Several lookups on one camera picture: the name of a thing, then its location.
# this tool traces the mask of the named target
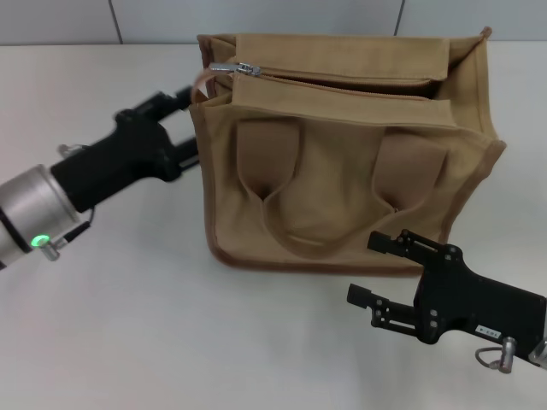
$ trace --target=tile grout line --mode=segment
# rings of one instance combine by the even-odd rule
[[[406,0],[401,1],[401,8],[399,9],[399,16],[397,17],[397,24],[395,25],[395,32],[393,33],[394,36],[397,36],[397,33],[399,31],[399,24],[401,24],[401,17],[403,17],[403,9],[404,9],[405,2],[406,2]]]
[[[116,29],[116,34],[118,34],[118,41],[120,42],[120,44],[123,44],[123,38],[120,32],[120,25],[118,24],[118,19],[114,11],[114,5],[112,4],[112,0],[109,0],[109,7],[110,7],[110,13],[112,14],[112,20],[114,20],[114,27]]]

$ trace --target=metal zipper pull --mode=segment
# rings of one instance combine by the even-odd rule
[[[251,66],[244,62],[235,64],[228,64],[224,62],[212,62],[209,64],[209,69],[213,72],[225,72],[225,73],[241,73],[252,76],[258,76],[261,73],[260,67]]]

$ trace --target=white table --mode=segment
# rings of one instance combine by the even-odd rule
[[[192,45],[0,48],[0,181],[109,133],[114,112],[194,79]],[[509,148],[451,242],[476,272],[547,295],[547,43],[491,43],[491,111]],[[173,140],[188,114],[167,121]],[[0,407],[545,409],[547,372],[480,366],[461,332],[426,346],[370,326],[350,283],[412,302],[417,278],[244,272],[203,233],[199,168],[141,181],[97,208],[57,263],[0,274]]]

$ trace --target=tan canvas bag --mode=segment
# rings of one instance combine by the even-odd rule
[[[368,236],[445,242],[502,154],[489,34],[200,36],[205,67],[232,64],[203,72],[209,99],[197,91],[191,106],[213,253],[240,267],[420,272],[367,250]]]

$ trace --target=label sticker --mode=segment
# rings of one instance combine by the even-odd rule
[[[489,329],[485,326],[478,325],[477,329],[475,329],[477,333],[482,333],[483,335],[487,335],[489,337],[493,337],[495,339],[498,339],[502,334],[499,331],[493,331],[492,329]]]

